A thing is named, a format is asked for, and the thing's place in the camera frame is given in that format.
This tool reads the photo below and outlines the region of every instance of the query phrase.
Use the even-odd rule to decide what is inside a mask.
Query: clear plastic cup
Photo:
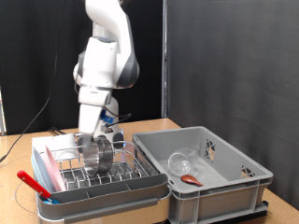
[[[198,146],[180,148],[168,159],[170,173],[176,176],[186,175],[201,158],[202,152]]]

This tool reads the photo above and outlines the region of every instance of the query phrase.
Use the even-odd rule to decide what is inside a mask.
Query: gray plastic bin
[[[152,175],[52,193],[51,198],[59,201],[59,204],[44,203],[36,195],[39,223],[93,223],[95,218],[157,206],[159,201],[168,198],[169,192],[167,176]],[[160,209],[168,214],[167,203]]]
[[[206,224],[267,209],[263,190],[273,174],[208,129],[135,133],[133,141],[152,166],[168,176],[173,190],[171,223]],[[169,156],[189,145],[199,146],[204,153],[192,170],[203,187],[183,183],[168,171]]]

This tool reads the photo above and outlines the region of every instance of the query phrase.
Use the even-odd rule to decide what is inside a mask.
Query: wooden table
[[[175,129],[179,126],[170,119],[156,119],[139,121],[133,123],[123,123],[120,125],[124,129],[124,139],[132,141],[133,133],[150,132],[166,129]],[[64,130],[66,133],[76,133],[77,129]],[[33,137],[49,136],[50,133],[28,133],[25,134],[16,146],[12,149],[7,158],[0,163],[0,222],[1,223],[37,223],[36,214],[29,213],[18,206],[14,193],[21,181],[16,176],[19,170],[24,170],[30,175],[33,173],[31,167],[31,143]],[[0,137],[0,155],[3,156],[9,150],[18,135]],[[263,200],[269,202],[268,215],[259,217],[243,224],[295,224],[299,223],[299,212],[278,196],[266,189]],[[18,202],[29,211],[36,212],[35,193],[26,185],[21,185],[18,189]]]

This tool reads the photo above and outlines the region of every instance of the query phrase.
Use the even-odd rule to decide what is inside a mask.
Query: black cable
[[[59,135],[55,130],[53,129],[48,129],[48,132],[53,133],[55,136]]]
[[[115,117],[118,117],[118,118],[125,118],[125,117],[127,117],[127,116],[129,116],[129,115],[131,115],[132,116],[132,114],[126,114],[126,115],[117,115],[117,114],[115,114],[115,113],[113,113],[111,110],[109,110],[106,106],[105,106],[105,110],[106,111],[108,111],[111,115],[113,115],[113,116],[115,116]]]
[[[20,185],[21,185],[22,183],[23,183],[23,182],[21,182],[21,183],[19,184],[19,186],[16,188],[16,191],[15,191],[15,199],[16,199],[16,202],[17,202],[17,204],[19,205],[19,207],[21,207],[21,208],[24,209],[25,211],[37,215],[37,213],[32,212],[32,211],[29,211],[27,208],[24,208],[24,207],[19,203],[19,201],[18,201],[18,198],[17,198],[17,191],[18,191],[18,189],[19,189],[19,187],[20,187]]]
[[[78,78],[78,72],[77,72],[77,75],[76,75],[75,86],[74,86],[74,90],[75,90],[76,94],[78,94],[78,90],[77,90],[77,78]]]
[[[49,93],[49,97],[46,101],[46,103],[44,104],[44,106],[41,108],[41,110],[38,112],[38,114],[34,117],[33,120],[31,120],[31,122],[28,124],[28,126],[25,128],[25,130],[21,133],[21,135],[17,138],[17,140],[12,144],[12,146],[10,147],[8,153],[6,155],[4,155],[1,159],[0,162],[2,162],[10,153],[11,149],[16,145],[16,143],[20,140],[20,138],[26,133],[26,131],[30,128],[30,126],[33,124],[33,122],[36,121],[37,117],[41,114],[41,112],[43,112],[43,110],[46,108],[49,100],[50,100],[50,96],[52,94],[52,90],[54,87],[54,83],[55,83],[55,79],[56,79],[56,71],[57,71],[57,55],[58,55],[58,48],[59,48],[59,35],[60,35],[60,28],[61,28],[61,24],[62,24],[62,17],[63,17],[63,13],[64,13],[64,7],[66,5],[67,0],[64,0],[64,5],[62,7],[61,13],[60,13],[60,19],[59,19],[59,23],[58,23],[58,34],[57,34],[57,42],[56,42],[56,56],[55,56],[55,66],[54,66],[54,75],[53,75],[53,81],[50,87],[50,93]]]
[[[60,134],[66,134],[65,132],[59,130],[58,128],[51,127],[51,129],[54,130],[54,131],[56,131],[56,132],[58,132],[58,133],[60,133]]]
[[[111,127],[111,126],[113,126],[113,125],[115,125],[115,124],[124,122],[124,121],[128,120],[131,116],[132,116],[131,113],[130,113],[130,114],[127,114],[127,116],[126,116],[124,119],[120,119],[119,121],[117,121],[117,122],[115,122],[115,123],[112,123],[112,124],[107,124],[106,126],[107,126],[107,127]]]

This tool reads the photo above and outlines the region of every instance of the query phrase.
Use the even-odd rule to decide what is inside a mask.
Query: dark backdrop
[[[0,85],[7,133],[21,133],[45,104],[52,81],[58,22],[63,0],[1,1]],[[161,116],[162,0],[124,0],[139,80],[131,89],[117,90],[120,113],[132,120]],[[92,35],[92,22],[81,0],[68,0],[64,9],[58,52],[57,78],[45,111],[28,133],[78,127],[78,96],[73,69]]]
[[[170,119],[205,126],[299,208],[299,1],[168,1]]]

